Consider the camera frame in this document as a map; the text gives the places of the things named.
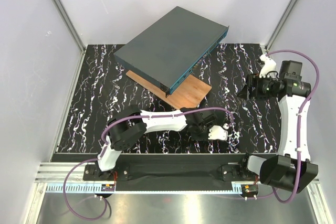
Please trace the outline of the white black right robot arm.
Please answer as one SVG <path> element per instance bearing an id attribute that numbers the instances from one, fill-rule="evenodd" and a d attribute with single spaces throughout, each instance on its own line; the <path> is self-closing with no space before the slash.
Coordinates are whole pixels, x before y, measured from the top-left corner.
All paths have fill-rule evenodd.
<path id="1" fill-rule="evenodd" d="M 245 100 L 278 100 L 280 144 L 272 158 L 247 154 L 241 160 L 238 173 L 244 180 L 257 175 L 264 185 L 300 193 L 318 174 L 307 144 L 311 84 L 302 81 L 300 62 L 283 61 L 279 71 L 276 71 L 276 63 L 265 55 L 260 57 L 260 63 L 260 73 L 249 74 L 237 96 Z"/>

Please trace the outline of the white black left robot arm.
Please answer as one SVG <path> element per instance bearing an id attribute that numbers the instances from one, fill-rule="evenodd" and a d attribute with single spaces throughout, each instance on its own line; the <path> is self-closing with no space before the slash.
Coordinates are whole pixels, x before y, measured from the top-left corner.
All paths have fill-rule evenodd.
<path id="1" fill-rule="evenodd" d="M 196 140 L 224 140 L 227 134 L 216 123 L 214 112 L 205 109 L 149 112 L 132 105 L 110 120 L 103 130 L 104 146 L 98 155 L 95 174 L 103 180 L 109 179 L 121 152 L 132 147 L 146 133 L 187 130 Z"/>

